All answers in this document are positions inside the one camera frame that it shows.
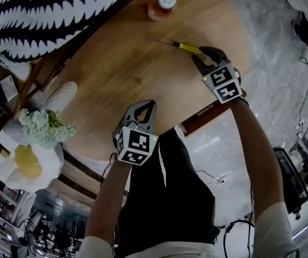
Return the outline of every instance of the forearm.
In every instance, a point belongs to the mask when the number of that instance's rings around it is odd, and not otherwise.
[[[236,121],[253,189],[256,218],[269,206],[284,201],[280,166],[258,120],[239,99],[229,102]]]
[[[131,164],[115,161],[90,211],[85,236],[112,243]]]

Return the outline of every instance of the black and white striped fabric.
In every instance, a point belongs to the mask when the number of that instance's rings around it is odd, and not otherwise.
[[[0,60],[31,62],[58,49],[117,0],[0,0]]]

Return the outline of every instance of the wooden table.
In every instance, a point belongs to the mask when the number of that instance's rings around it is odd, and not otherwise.
[[[111,132],[128,106],[143,99],[157,102],[157,135],[216,100],[188,52],[155,40],[221,48],[246,73],[248,36],[229,0],[177,0],[179,10],[160,23],[148,18],[148,1],[134,0],[99,28],[54,83],[53,89],[66,81],[78,85],[62,116],[77,124],[68,149],[108,160],[115,151]]]

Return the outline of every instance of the electrical wire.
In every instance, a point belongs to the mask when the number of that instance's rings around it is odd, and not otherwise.
[[[295,250],[293,250],[293,251],[291,251],[291,252],[289,252],[289,253],[286,253],[284,256],[283,256],[283,258],[289,258],[289,257],[291,257],[291,255],[292,254],[296,254],[295,255],[295,258],[300,258],[300,253],[299,253],[299,249],[297,248],[297,249],[295,249]]]
[[[26,241],[27,241],[27,248],[30,250],[31,254],[34,255],[35,250],[34,250],[34,252],[31,251],[30,240],[34,237],[34,230],[35,230],[36,226],[35,226],[34,223],[33,223],[31,220],[29,220],[29,219],[23,220],[18,226],[20,227],[23,223],[30,224],[30,225],[32,226],[32,228],[33,228],[32,236],[29,237],[29,238],[26,238]],[[26,235],[28,236],[28,234],[29,234],[30,232],[29,232],[28,229],[27,229],[27,225],[25,225],[24,227],[25,227]]]
[[[251,212],[250,212],[250,217],[249,217],[249,222],[252,222],[252,217],[254,215],[254,204],[253,204],[253,191],[250,189],[250,206],[251,206]],[[249,240],[250,240],[250,225],[248,225],[248,241],[247,241],[247,249],[248,249],[248,254],[250,258],[250,245],[249,245]]]
[[[224,249],[224,255],[225,255],[225,258],[228,258],[228,255],[227,255],[227,250],[226,250],[226,247],[225,247],[225,242],[226,242],[226,237],[227,237],[227,234],[231,231],[231,229],[234,227],[234,225],[236,223],[245,223],[245,224],[248,224],[248,241],[247,241],[247,249],[248,249],[248,257],[250,258],[250,244],[249,244],[249,240],[250,240],[250,228],[251,227],[254,227],[254,225],[252,224],[252,217],[254,215],[254,200],[253,200],[253,191],[252,189],[250,189],[250,204],[251,204],[251,212],[250,212],[250,216],[249,216],[249,221],[247,220],[237,220],[237,221],[234,221],[232,223],[230,223],[228,225],[228,227],[225,229],[225,233],[224,233],[224,236],[223,236],[223,249]]]
[[[230,225],[225,229],[225,233],[224,233],[224,236],[223,236],[223,249],[224,249],[225,258],[228,258],[227,250],[226,250],[226,247],[225,247],[226,237],[227,237],[227,234],[231,231],[231,229],[234,227],[234,225],[236,223],[245,223],[245,224],[249,224],[249,226],[251,226],[251,227],[254,227],[254,225],[250,221],[246,221],[246,220],[237,220],[237,221],[230,223]]]
[[[306,64],[307,67],[308,67],[308,60],[306,58],[300,58],[300,61],[303,63],[303,64]],[[306,90],[306,94],[305,94],[305,97],[304,97],[304,100],[302,102],[302,106],[300,107],[300,110],[299,110],[299,121],[298,121],[298,125],[300,125],[302,127],[302,135],[303,135],[303,123],[301,124],[300,123],[300,119],[301,119],[301,114],[302,114],[302,109],[303,109],[303,106],[304,106],[304,103],[306,101],[308,97],[308,87],[307,87],[307,90]]]
[[[114,161],[116,160],[117,157],[117,153],[112,153],[110,156],[110,160],[109,163],[107,164],[107,166],[105,167],[102,176],[101,176],[101,181],[100,181],[100,187],[102,186],[103,182],[104,182],[104,176],[106,174],[106,171],[112,166],[112,164],[114,163]]]
[[[211,176],[211,175],[210,175],[208,172],[206,172],[205,170],[197,170],[196,172],[197,172],[197,173],[203,172],[203,173],[207,174],[207,176],[213,178],[216,182],[224,183],[224,181],[220,181],[220,180],[216,179],[215,177]]]
[[[114,245],[114,242],[116,240],[116,233],[113,232],[113,237],[112,237],[112,253],[113,253],[113,257],[117,258],[117,254],[116,254],[116,247]]]

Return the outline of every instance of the pale green flower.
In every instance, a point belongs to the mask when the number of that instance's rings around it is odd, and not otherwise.
[[[76,134],[76,125],[64,126],[58,112],[41,110],[29,113],[22,109],[19,121],[24,125],[24,134],[31,144],[39,144],[44,148],[53,148],[58,142],[64,142]]]
[[[45,110],[35,111],[33,113],[32,121],[37,125],[37,127],[42,128],[48,125],[48,114]]]
[[[27,109],[21,109],[19,112],[19,121],[22,125],[28,125],[32,122],[31,116],[29,116],[29,111]]]

